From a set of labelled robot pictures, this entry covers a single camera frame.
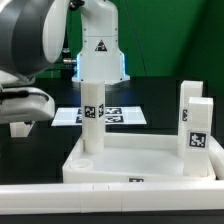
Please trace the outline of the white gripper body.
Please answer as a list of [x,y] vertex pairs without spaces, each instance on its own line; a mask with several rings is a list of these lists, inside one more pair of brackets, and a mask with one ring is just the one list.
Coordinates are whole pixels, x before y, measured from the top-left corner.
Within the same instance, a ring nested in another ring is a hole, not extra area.
[[0,88],[0,124],[50,120],[55,102],[35,87]]

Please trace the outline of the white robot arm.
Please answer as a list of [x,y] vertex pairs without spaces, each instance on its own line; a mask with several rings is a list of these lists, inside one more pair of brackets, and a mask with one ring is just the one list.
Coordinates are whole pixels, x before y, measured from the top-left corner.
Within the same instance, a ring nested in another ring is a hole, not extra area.
[[118,45],[118,10],[110,0],[0,0],[0,124],[49,120],[55,102],[33,88],[63,51],[67,13],[81,11],[82,49],[75,80],[129,79]]

